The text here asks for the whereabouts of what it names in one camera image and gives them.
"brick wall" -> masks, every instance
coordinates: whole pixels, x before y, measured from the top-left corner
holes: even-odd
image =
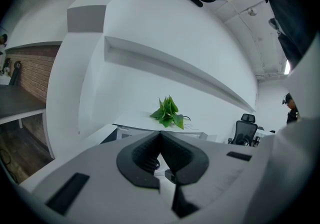
[[[43,102],[47,102],[48,82],[58,45],[32,46],[6,50],[6,58],[11,58],[10,73],[14,71],[16,61],[21,61],[17,84]],[[46,146],[42,114],[22,119],[22,124],[29,133]]]

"black slot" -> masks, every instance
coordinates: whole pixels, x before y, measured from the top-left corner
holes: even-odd
[[[79,192],[87,183],[90,176],[75,173],[46,203],[46,205],[57,212],[64,215],[73,201],[76,199]]]
[[[232,158],[236,158],[236,159],[240,159],[240,160],[244,160],[244,161],[250,161],[251,159],[251,155],[248,154],[241,154],[241,153],[237,153],[237,152],[229,152],[228,154],[226,154],[228,157],[232,157]]]

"wooden floor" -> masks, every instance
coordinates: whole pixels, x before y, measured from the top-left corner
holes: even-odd
[[[53,160],[18,120],[0,125],[0,157],[18,184]]]

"green plant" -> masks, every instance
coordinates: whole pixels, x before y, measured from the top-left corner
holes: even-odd
[[[174,103],[172,97],[169,95],[165,97],[164,101],[161,102],[159,98],[159,109],[150,115],[150,117],[159,121],[164,127],[170,126],[172,122],[181,129],[184,130],[184,116],[177,114],[179,112],[178,107]]]

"chair headrest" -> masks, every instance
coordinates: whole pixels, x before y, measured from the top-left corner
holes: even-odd
[[[255,123],[256,117],[253,114],[243,114],[241,117],[241,121],[246,121],[249,123]]]

